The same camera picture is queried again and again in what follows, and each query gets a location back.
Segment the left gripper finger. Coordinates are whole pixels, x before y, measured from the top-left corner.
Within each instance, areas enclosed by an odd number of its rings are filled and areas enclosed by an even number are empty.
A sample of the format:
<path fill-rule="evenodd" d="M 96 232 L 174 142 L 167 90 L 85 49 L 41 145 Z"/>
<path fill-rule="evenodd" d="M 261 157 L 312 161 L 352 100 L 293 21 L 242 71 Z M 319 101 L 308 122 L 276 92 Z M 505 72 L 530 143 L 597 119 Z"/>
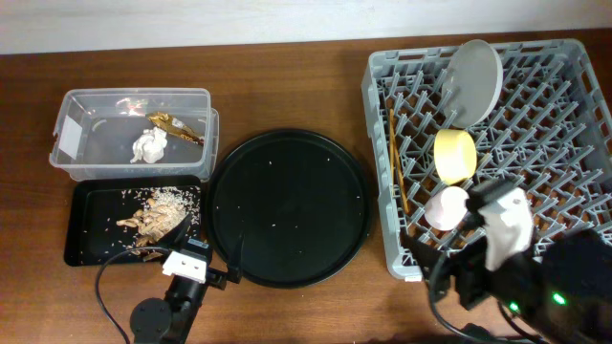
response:
<path fill-rule="evenodd" d="M 234 250 L 231 254 L 231 257 L 229 258 L 229 261 L 227 263 L 227 268 L 228 268 L 227 280 L 234 284 L 239 284 L 243 276 L 243 271 L 242 271 L 243 246 L 244 246 L 244 234 L 240 233 L 238 236 L 236 245 L 234 247 Z"/>
<path fill-rule="evenodd" d="M 160 246 L 165 248 L 180 247 L 189 231 L 191 219 L 192 215 L 187 214 L 181 222 L 160 239 Z"/>

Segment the pink cup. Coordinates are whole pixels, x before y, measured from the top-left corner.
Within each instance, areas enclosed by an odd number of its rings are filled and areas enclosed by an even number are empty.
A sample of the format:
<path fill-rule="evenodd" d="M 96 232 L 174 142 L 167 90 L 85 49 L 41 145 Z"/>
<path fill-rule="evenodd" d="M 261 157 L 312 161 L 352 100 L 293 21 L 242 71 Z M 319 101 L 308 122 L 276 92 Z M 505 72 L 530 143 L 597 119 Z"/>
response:
<path fill-rule="evenodd" d="M 451 231 L 456 228 L 468 210 L 469 194 L 458 186 L 449 186 L 431 197 L 425 205 L 426 221 L 434 228 Z"/>

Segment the white tissue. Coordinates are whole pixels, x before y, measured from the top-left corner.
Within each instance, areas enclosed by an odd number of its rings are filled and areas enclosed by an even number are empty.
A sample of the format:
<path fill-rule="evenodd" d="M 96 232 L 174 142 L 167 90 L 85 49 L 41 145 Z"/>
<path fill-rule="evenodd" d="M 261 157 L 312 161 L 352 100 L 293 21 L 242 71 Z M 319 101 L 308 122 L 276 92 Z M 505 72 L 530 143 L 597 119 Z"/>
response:
<path fill-rule="evenodd" d="M 145 129 L 132 145 L 133 158 L 130 162 L 155 163 L 164 156 L 166 145 L 166 131 L 158 127 Z"/>

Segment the wooden chopstick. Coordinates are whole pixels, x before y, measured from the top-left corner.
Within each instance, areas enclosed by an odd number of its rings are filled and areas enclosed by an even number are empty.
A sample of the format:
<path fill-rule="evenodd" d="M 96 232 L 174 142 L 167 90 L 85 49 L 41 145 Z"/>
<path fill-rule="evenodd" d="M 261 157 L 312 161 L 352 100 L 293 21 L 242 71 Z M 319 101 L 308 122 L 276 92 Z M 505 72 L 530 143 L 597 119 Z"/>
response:
<path fill-rule="evenodd" d="M 390 121 L 390 135 L 391 135 L 391 143 L 393 149 L 393 159 L 394 165 L 396 167 L 396 175 L 398 180 L 398 186 L 400 187 L 400 194 L 402 200 L 402 208 L 405 215 L 408 215 L 410 210 L 409 204 L 407 202 L 406 190 L 404 185 L 404 173 L 402 169 L 401 159 L 399 155 L 398 145 L 396 143 L 396 132 L 395 132 L 395 120 L 392 118 Z"/>
<path fill-rule="evenodd" d="M 394 132 L 394 111 L 392 108 L 388 110 L 388 127 L 389 127 L 389 162 L 391 173 L 391 185 L 395 184 L 395 132 Z"/>

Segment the yellow bowl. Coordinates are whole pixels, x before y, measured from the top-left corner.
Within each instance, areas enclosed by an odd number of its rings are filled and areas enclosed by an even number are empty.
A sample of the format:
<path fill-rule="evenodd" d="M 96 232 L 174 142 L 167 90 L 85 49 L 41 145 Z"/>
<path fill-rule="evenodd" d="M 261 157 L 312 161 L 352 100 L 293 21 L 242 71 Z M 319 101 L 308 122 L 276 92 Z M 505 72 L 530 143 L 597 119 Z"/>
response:
<path fill-rule="evenodd" d="M 447 185 L 469 179 L 476 171 L 475 143 L 464 130 L 440 130 L 435 136 L 433 158 L 439 179 Z"/>

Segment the gold brown snack wrapper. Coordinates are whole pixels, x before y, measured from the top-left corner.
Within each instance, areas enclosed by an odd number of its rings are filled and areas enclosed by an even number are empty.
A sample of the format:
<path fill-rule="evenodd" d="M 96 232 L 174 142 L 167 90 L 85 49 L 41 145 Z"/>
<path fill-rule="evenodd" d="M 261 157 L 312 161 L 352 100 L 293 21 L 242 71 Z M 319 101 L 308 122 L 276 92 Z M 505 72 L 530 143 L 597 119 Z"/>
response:
<path fill-rule="evenodd" d="M 166 133 L 171 136 L 196 143 L 200 146 L 205 145 L 203 136 L 196 133 L 191 127 L 171 116 L 169 113 L 152 112 L 146 114 L 145 117 L 156 127 L 166 131 Z"/>

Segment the grey round plate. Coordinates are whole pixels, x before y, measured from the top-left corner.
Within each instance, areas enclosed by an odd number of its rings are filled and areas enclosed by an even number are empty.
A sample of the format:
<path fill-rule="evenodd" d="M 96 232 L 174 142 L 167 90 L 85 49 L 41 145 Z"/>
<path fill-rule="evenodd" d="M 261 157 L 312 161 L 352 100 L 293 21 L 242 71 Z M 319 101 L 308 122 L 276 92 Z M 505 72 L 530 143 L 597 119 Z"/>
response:
<path fill-rule="evenodd" d="M 468 128 L 483 121 L 499 100 L 503 67 L 499 53 L 488 42 L 471 40 L 452 55 L 443 82 L 441 107 L 451 125 Z"/>

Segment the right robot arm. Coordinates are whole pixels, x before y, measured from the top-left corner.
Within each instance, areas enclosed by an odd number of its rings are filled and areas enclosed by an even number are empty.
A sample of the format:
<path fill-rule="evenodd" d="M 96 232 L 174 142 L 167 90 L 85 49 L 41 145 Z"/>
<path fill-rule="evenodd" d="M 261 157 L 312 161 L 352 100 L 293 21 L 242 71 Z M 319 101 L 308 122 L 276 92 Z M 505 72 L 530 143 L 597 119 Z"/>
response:
<path fill-rule="evenodd" d="M 527 250 L 493 272 L 484 266 L 486 248 L 481 238 L 445 261 L 436 301 L 453 285 L 466 310 L 493 297 L 557 343 L 611 341 L 611 246 L 595 230 L 552 244 L 540 262 Z"/>

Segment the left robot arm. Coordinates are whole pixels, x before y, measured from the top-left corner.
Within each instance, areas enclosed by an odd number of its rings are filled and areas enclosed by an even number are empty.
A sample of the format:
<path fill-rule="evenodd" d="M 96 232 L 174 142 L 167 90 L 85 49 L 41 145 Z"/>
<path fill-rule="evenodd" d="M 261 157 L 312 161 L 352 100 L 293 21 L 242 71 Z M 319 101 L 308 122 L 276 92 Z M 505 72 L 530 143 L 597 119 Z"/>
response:
<path fill-rule="evenodd" d="M 172 281 L 164 297 L 145 299 L 132 311 L 130 330 L 136 343 L 185 343 L 207 290 L 224 290 L 242 279 L 244 235 L 238 236 L 227 269 L 214 269 L 209 265 L 211 245 L 187 236 L 190 220 L 186 216 L 160 240 L 169 250 L 163 274 Z"/>

